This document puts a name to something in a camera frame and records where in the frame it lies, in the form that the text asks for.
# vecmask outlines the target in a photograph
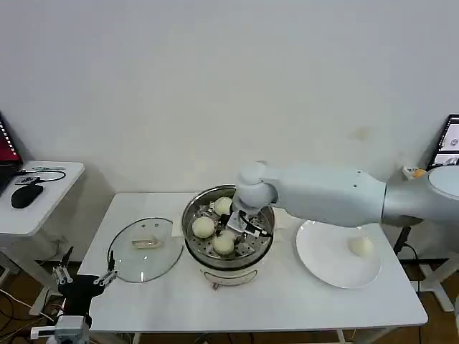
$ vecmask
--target wire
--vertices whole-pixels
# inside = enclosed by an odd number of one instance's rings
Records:
[[[413,251],[413,253],[415,254],[416,262],[418,263],[419,262],[419,257],[417,256],[417,252],[413,248],[413,246],[411,246],[409,244],[405,244],[405,246],[410,248]],[[421,293],[421,281],[418,279],[417,280],[417,293],[416,293],[418,297],[420,296],[420,293]],[[417,336],[419,338],[419,344],[422,344],[422,330],[421,330],[420,326],[417,327]]]
[[[28,308],[32,308],[31,305],[28,305],[27,303],[25,302],[22,302],[21,300],[18,300],[17,298],[15,298],[13,295],[9,294],[8,292],[5,292],[3,289],[0,289],[0,292],[3,292],[6,296],[9,296],[11,299],[13,299],[14,301],[20,303],[21,305],[24,305]],[[43,315],[44,317],[47,317],[48,319],[50,319],[52,322],[54,322],[54,320],[49,316],[49,315],[46,315],[42,312],[40,312],[41,315]]]
[[[0,313],[3,314],[5,317],[9,317],[11,318],[12,320],[16,320],[16,321],[30,321],[30,320],[33,320],[33,319],[36,319],[37,317],[29,317],[27,319],[24,319],[22,317],[14,317],[14,305],[13,305],[13,302],[11,301],[11,299],[9,297],[7,297],[6,295],[4,294],[0,294],[1,296],[3,296],[5,299],[8,300],[9,304],[11,305],[11,315],[9,314],[6,314],[3,310],[0,310]]]
[[[61,173],[62,175],[59,177],[59,178],[55,178],[55,179],[41,179],[40,177],[38,177],[38,181],[35,181],[34,183],[47,183],[48,181],[60,181],[61,179],[65,178],[65,176],[67,175],[64,171],[54,171],[54,170],[45,170],[45,171],[26,171],[26,170],[22,170],[18,173],[15,174],[15,176],[24,176],[26,174],[33,174],[33,173],[49,173],[49,172],[52,172],[52,173]]]
[[[35,323],[38,323],[40,320],[43,320],[43,317],[39,318],[39,319],[36,319],[32,322],[29,322],[27,325],[24,325],[22,326],[21,328],[15,330],[15,331],[12,331],[12,332],[9,332],[9,333],[5,333],[4,336],[2,338],[0,338],[0,343],[4,342],[5,340],[13,337],[16,333],[18,333],[20,330],[23,330],[25,328],[28,328],[30,325],[33,325]]]
[[[6,297],[6,299],[9,301],[9,304],[11,305],[11,314],[14,315],[14,305],[13,305],[13,302],[12,302],[8,297]],[[1,328],[0,328],[0,333],[1,333],[1,331],[3,331],[5,328],[7,328],[8,325],[11,323],[11,321],[13,320],[13,317],[12,317],[12,316],[10,317],[9,315],[5,314],[2,310],[0,310],[0,312],[1,312],[1,314],[3,314],[5,317],[8,318],[8,320],[6,321],[6,323],[4,323],[4,325],[1,326]]]

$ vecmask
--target white wall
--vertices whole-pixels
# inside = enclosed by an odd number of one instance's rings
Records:
[[[207,188],[260,159],[378,178],[418,162],[459,111],[458,12],[418,0],[2,1],[0,109],[34,158],[87,164],[72,221],[57,225],[82,256],[115,192]]]

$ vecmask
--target computer mouse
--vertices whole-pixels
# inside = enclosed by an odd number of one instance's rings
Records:
[[[13,208],[23,209],[29,206],[41,192],[43,192],[43,186],[41,185],[31,184],[22,186],[11,195],[11,205]]]

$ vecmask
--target orange object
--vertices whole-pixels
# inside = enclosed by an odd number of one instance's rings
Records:
[[[415,172],[413,172],[413,177],[419,178],[419,177],[424,176],[424,174],[425,174],[425,170],[423,170],[422,168],[418,168]]]

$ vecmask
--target laptop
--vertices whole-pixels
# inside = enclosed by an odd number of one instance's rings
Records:
[[[21,167],[21,156],[13,144],[0,113],[0,194]]]

